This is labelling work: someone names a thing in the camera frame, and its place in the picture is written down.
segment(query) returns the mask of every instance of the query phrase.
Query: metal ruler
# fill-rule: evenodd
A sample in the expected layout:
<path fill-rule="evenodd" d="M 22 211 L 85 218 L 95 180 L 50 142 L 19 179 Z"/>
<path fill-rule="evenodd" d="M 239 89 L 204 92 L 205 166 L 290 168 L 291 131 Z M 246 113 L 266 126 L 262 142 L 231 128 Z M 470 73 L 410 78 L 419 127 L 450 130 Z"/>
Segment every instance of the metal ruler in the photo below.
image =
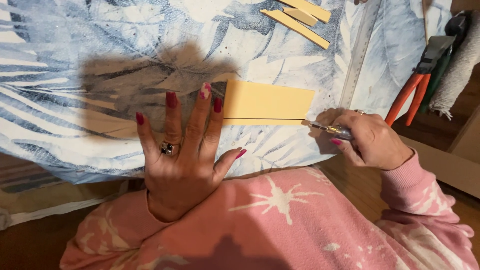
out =
<path fill-rule="evenodd" d="M 350 109 L 352 103 L 353 93 L 357 86 L 357 81 L 360 75 L 361 66 L 367 54 L 368 44 L 373 32 L 373 25 L 377 20 L 378 11 L 380 10 L 380 3 L 382 0 L 368 0 L 363 9 L 363 15 L 360 20 L 360 29 L 355 39 L 355 46 L 353 47 L 352 57 L 348 65 L 347 77 L 343 84 L 342 96 L 340 97 L 339 107 Z"/>

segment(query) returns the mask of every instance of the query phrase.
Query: sleeve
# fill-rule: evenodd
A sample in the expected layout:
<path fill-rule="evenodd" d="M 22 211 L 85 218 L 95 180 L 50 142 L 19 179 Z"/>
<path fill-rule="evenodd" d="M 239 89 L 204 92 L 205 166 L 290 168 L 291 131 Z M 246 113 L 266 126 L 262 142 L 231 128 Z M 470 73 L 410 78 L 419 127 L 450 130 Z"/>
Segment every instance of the sleeve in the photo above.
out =
<path fill-rule="evenodd" d="M 432 269 L 479 269 L 469 238 L 473 230 L 458 224 L 455 199 L 440 189 L 435 175 L 422 169 L 418 154 L 402 166 L 382 172 L 381 198 L 389 205 L 377 225 Z"/>
<path fill-rule="evenodd" d="M 142 242 L 170 225 L 150 213 L 146 192 L 124 194 L 88 214 L 67 243 L 60 268 L 87 270 L 110 269 L 120 263 L 135 265 Z"/>

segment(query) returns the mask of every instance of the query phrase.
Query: nail art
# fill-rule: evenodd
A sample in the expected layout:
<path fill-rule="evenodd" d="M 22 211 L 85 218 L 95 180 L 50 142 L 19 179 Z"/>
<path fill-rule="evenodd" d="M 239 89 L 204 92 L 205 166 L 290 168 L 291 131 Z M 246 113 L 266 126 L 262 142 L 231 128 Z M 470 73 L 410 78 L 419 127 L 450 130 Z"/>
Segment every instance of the nail art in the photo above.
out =
<path fill-rule="evenodd" d="M 330 141 L 331 141 L 333 144 L 335 144 L 335 145 L 341 145 L 341 144 L 342 144 L 342 141 L 340 141 L 339 139 L 333 138 L 333 139 L 331 139 Z"/>
<path fill-rule="evenodd" d="M 222 99 L 221 98 L 215 98 L 215 101 L 213 103 L 213 111 L 214 112 L 221 112 L 222 111 Z"/>
<path fill-rule="evenodd" d="M 245 154 L 246 152 L 247 152 L 247 149 L 243 149 L 242 151 L 240 151 L 240 154 L 235 159 L 238 159 L 239 157 L 243 156 L 243 154 Z"/>
<path fill-rule="evenodd" d="M 212 92 L 212 86 L 209 83 L 204 83 L 202 88 L 200 88 L 200 98 L 207 99 L 210 92 Z"/>
<path fill-rule="evenodd" d="M 167 106 L 174 109 L 177 106 L 177 95 L 175 92 L 167 92 Z"/>
<path fill-rule="evenodd" d="M 135 118 L 137 119 L 137 124 L 143 125 L 144 124 L 144 115 L 141 112 L 135 113 Z"/>

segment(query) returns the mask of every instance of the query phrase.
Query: ring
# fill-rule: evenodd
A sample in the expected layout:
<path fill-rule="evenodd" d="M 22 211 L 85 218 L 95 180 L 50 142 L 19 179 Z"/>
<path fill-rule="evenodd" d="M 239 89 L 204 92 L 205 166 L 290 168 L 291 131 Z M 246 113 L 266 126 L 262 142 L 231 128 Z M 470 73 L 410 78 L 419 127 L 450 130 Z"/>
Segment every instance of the ring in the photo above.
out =
<path fill-rule="evenodd" d="M 355 110 L 355 111 L 356 111 L 356 112 L 358 112 L 360 115 L 362 115 L 362 114 L 366 114 L 366 112 L 365 112 L 365 111 L 363 111 L 363 110 Z"/>
<path fill-rule="evenodd" d="M 166 142 L 162 142 L 160 145 L 160 151 L 162 154 L 165 154 L 167 156 L 172 156 L 178 153 L 180 148 L 180 145 L 172 145 Z"/>

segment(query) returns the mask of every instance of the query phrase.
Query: pliers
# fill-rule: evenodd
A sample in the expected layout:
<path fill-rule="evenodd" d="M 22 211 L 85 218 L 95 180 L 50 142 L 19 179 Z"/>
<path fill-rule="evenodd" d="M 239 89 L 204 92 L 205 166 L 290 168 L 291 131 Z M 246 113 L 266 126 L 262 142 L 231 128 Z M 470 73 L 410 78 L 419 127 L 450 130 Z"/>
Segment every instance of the pliers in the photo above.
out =
<path fill-rule="evenodd" d="M 437 64 L 438 59 L 454 40 L 455 37 L 448 36 L 432 36 L 428 39 L 428 45 L 425 47 L 425 50 L 423 50 L 420 62 L 400 90 L 400 93 L 398 93 L 398 96 L 394 100 L 392 107 L 385 118 L 385 122 L 389 126 L 392 126 L 400 109 L 403 107 L 403 104 L 405 104 L 405 101 L 407 101 L 410 94 L 416 88 L 417 91 L 415 91 L 412 104 L 408 109 L 405 125 L 408 126 L 412 123 L 413 117 L 415 117 L 415 113 L 417 112 L 423 96 L 425 95 L 425 91 L 427 90 L 427 85 L 430 81 L 433 68 Z"/>

